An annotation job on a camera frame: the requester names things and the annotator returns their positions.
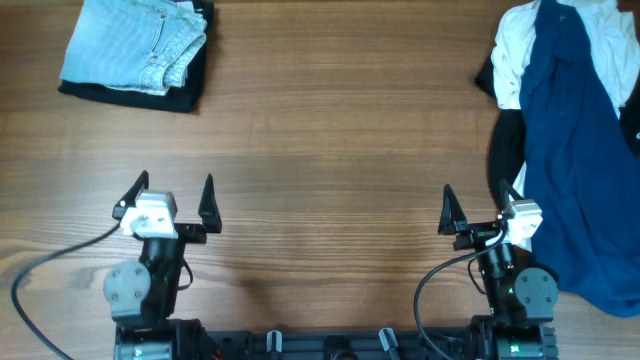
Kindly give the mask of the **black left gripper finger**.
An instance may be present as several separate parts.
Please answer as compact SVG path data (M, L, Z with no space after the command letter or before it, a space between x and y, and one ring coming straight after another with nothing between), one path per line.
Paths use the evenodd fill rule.
M222 232L222 220L218 209L213 176L207 175L204 183L198 215L207 233L220 234Z
M121 220L124 217L126 211L135 205L137 197L149 187L149 173L143 170L132 187L121 197L121 199L114 205L112 211L112 218L115 220Z

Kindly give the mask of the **light blue denim shorts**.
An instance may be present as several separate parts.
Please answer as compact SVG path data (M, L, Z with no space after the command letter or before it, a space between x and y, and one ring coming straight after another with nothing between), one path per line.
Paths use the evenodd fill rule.
M60 78L164 96L186 84L207 25L192 5L174 1L86 0Z

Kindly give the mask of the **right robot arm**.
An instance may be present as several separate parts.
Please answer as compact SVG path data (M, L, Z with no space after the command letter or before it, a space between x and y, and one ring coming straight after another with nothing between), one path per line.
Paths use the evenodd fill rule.
M490 308L488 316L472 318L464 359L559 357L555 331L548 326L554 318L559 278L550 268L527 264L518 257L541 222L537 203L517 196L495 220L470 223L453 188L444 187L438 233L454 235L456 251L474 252Z

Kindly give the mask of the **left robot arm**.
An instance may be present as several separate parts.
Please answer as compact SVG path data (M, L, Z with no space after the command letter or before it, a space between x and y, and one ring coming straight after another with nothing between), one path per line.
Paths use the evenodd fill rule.
M171 317L178 293L188 288L180 283L181 272L194 279L184 258L186 246L204 245L209 234L222 231L212 176L206 178L201 195L201 221L178 223L176 215L174 195L150 190L146 171L113 208L112 217L123 234L142 242L139 258L114 266L104 281L116 324L117 360L223 357L199 320Z

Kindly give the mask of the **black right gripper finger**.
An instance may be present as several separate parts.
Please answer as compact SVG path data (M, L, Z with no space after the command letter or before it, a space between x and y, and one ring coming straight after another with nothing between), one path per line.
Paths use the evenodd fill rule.
M499 209L505 210L506 207L512 201L523 200L523 197L513 188L513 186L506 180L502 179L499 182Z
M443 207L438 225L440 235L455 235L468 230L466 215L450 184L443 188Z

